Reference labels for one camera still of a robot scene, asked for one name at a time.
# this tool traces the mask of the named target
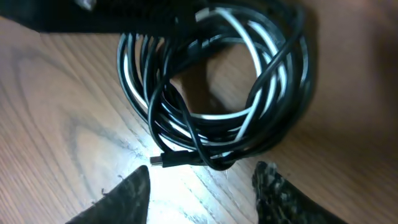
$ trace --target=dark foreground object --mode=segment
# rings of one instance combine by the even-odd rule
[[[274,163],[258,162],[252,184],[260,224],[346,224],[279,175]]]
[[[252,184],[259,224],[346,224],[279,175],[275,164],[259,162]],[[67,224],[146,223],[149,194],[148,168],[141,166]]]

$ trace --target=blurry black object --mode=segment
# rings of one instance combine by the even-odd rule
[[[275,164],[259,162],[252,184],[258,224],[346,224],[279,175]],[[146,223],[149,194],[148,168],[141,166],[67,224]]]
[[[93,206],[67,224],[143,224],[147,221],[150,180],[140,166]]]
[[[38,32],[175,37],[190,33],[194,12],[204,5],[205,0],[1,0],[0,16]]]

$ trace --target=wood grain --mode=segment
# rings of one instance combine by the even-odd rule
[[[280,146],[226,172],[151,167],[148,223],[255,223],[258,160],[348,223],[397,223],[398,3],[303,3],[318,48],[307,114]],[[117,44],[0,20],[0,223],[63,223],[160,152],[120,89]],[[194,103],[197,82],[176,80],[192,110],[243,106],[254,82],[245,54],[233,47],[195,76],[216,103]]]

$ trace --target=black cable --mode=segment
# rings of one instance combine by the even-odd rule
[[[180,93],[170,84],[173,76],[194,63],[231,44],[245,43],[221,15],[198,22],[197,31],[184,39],[161,40],[145,35],[140,46],[139,68],[134,56],[139,41],[137,34],[122,34],[118,47],[122,89],[138,115],[148,123],[156,144],[164,151],[161,157],[151,158],[151,163],[164,167],[208,165],[215,170],[225,170],[239,159],[274,147],[301,117],[312,96],[314,76],[307,41],[302,34],[304,13],[298,6],[288,7],[277,0],[266,2],[272,2],[268,5],[272,15],[244,4],[211,4],[209,9],[228,9],[242,23],[260,56],[262,73],[250,91],[246,107],[253,104],[260,89],[262,94],[241,139],[236,136],[246,119],[245,114],[228,119],[192,116]],[[278,48],[278,53],[268,64],[262,55],[272,56],[272,51],[248,21],[260,24],[268,31]],[[277,75],[276,91],[263,114],[268,97],[271,97],[271,78],[279,72],[280,65],[286,71],[285,88],[282,88],[280,74]],[[187,151],[173,151],[162,138]]]

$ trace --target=wire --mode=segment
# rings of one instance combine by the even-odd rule
[[[153,164],[225,170],[239,159],[270,150],[301,117],[314,79],[302,33],[304,13],[299,6],[279,1],[273,1],[269,9],[210,4],[196,13],[197,31],[188,37],[143,35],[140,46],[137,34],[121,35],[118,74],[122,89],[164,151],[151,158]],[[230,114],[190,113],[170,79],[232,44],[246,45],[256,69],[257,80],[246,108]],[[139,58],[136,46],[141,48]],[[174,151],[170,142],[186,151]]]

